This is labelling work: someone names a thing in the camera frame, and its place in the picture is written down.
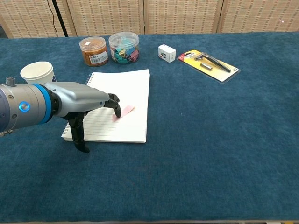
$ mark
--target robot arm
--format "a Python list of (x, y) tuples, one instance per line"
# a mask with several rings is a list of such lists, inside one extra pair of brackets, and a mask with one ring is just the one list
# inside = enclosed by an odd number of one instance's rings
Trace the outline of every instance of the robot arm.
[(83, 118), (88, 112), (108, 107), (121, 116), (119, 99), (79, 83), (18, 84), (7, 78), (0, 84), (0, 132), (43, 124), (52, 116), (68, 120), (73, 142), (88, 153), (84, 142)]

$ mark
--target wicker room divider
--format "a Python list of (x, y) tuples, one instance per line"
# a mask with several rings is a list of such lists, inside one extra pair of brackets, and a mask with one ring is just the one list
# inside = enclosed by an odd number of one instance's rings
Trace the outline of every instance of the wicker room divider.
[(219, 33), (299, 31), (299, 0), (224, 0)]
[(67, 0), (78, 36), (144, 34), (143, 0)]
[(144, 0), (145, 33), (215, 33), (223, 0)]
[[(71, 15), (65, 3), (66, 0), (57, 0), (68, 36), (76, 36)], [(54, 14), (54, 24), (58, 36), (64, 36), (51, 0), (49, 0), (49, 5)], [(0, 24), (8, 38), (57, 36), (47, 0), (1, 0)]]

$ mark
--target paper cup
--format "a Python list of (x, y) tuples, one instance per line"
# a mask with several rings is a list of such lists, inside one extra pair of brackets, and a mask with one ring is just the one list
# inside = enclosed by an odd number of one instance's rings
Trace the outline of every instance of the paper cup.
[(29, 84), (56, 82), (53, 66), (50, 62), (34, 62), (21, 70), (21, 76)]

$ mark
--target lined paper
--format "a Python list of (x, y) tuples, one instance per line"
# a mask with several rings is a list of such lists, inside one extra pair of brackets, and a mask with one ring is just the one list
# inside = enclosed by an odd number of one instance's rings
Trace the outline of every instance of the lined paper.
[[(106, 93), (114, 93), (124, 109), (133, 105), (126, 116), (113, 122), (114, 110), (99, 108), (90, 111), (84, 118), (85, 141), (146, 142), (147, 111), (149, 98), (150, 71), (140, 70), (122, 73), (94, 72), (88, 86)], [(67, 124), (61, 136), (71, 141), (71, 130)]]

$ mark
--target notebook spiral binding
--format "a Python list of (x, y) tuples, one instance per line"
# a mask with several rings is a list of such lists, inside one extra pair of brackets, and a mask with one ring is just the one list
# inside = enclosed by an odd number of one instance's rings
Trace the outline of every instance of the notebook spiral binding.
[(93, 80), (93, 73), (90, 73), (86, 79), (85, 85), (89, 85), (92, 80)]
[[(89, 76), (88, 76), (87, 79), (86, 79), (85, 85), (89, 85), (90, 82), (92, 81), (92, 79), (93, 79), (93, 74), (90, 73)], [(67, 123), (66, 126), (65, 126), (65, 129), (64, 129), (64, 131), (63, 131), (62, 134), (67, 134), (67, 132), (68, 132), (69, 130), (70, 130), (70, 125), (69, 125), (69, 123)]]

